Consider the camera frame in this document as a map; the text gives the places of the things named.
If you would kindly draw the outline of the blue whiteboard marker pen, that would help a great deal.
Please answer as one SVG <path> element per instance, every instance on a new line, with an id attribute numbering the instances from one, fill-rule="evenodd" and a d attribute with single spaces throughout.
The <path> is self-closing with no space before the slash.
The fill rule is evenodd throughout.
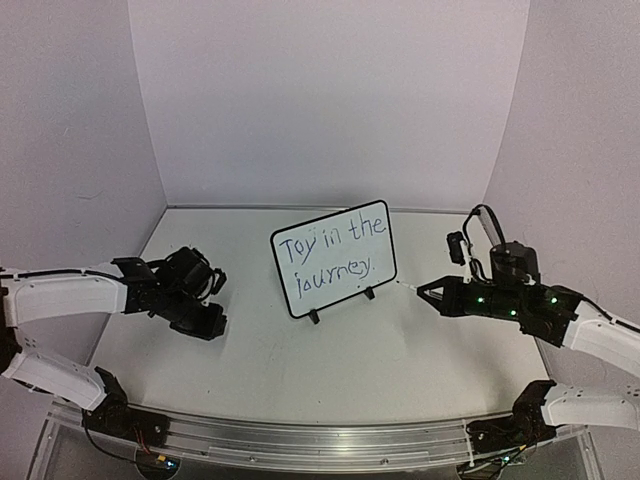
<path id="1" fill-rule="evenodd" d="M 404 288 L 406 288 L 406 289 L 409 289 L 409 290 L 411 290 L 411 291 L 413 291 L 413 292 L 416 292 L 416 291 L 417 291 L 417 287 L 416 287 L 416 286 L 411 285 L 411 284 L 409 284 L 409 283 L 407 283 L 407 282 L 403 282 L 403 281 L 398 281 L 398 280 L 397 280 L 397 281 L 396 281 L 396 284 L 397 284 L 397 285 L 400 285 L 400 286 L 402 286 L 402 287 L 404 287 Z"/>

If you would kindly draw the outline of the white whiteboard with black frame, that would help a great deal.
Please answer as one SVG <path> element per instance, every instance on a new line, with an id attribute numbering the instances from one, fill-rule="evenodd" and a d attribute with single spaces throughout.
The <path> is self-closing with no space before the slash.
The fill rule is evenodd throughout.
<path id="1" fill-rule="evenodd" d="M 274 231 L 271 251 L 289 315 L 364 295 L 398 273 L 389 206 L 379 199 Z"/>

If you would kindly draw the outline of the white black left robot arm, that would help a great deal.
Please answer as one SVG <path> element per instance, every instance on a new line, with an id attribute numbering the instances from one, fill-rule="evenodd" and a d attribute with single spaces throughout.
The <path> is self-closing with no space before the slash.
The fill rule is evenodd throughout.
<path id="1" fill-rule="evenodd" d="M 153 261 L 120 257 L 88 269 L 3 273 L 1 374 L 76 405 L 90 432 L 161 447 L 167 416 L 131 406 L 114 374 L 48 353 L 21 328 L 56 317 L 145 313 L 166 320 L 177 333 L 211 341 L 223 335 L 227 318 L 210 298 L 226 281 L 223 270 L 187 246 Z"/>

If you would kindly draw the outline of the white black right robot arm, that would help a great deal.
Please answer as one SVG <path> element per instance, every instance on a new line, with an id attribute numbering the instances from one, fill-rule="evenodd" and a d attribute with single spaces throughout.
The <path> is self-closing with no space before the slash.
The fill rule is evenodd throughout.
<path id="1" fill-rule="evenodd" d="M 418 296 L 446 318 L 483 317 L 515 323 L 524 335 L 591 363 L 625 373 L 625 382 L 577 385 L 533 380 L 504 416 L 471 422 L 474 452 L 524 449 L 553 439 L 565 425 L 636 431 L 639 428 L 639 328 L 582 293 L 541 281 L 534 249 L 494 245 L 485 272 L 461 232 L 448 235 L 450 259 L 461 276 L 418 287 Z"/>

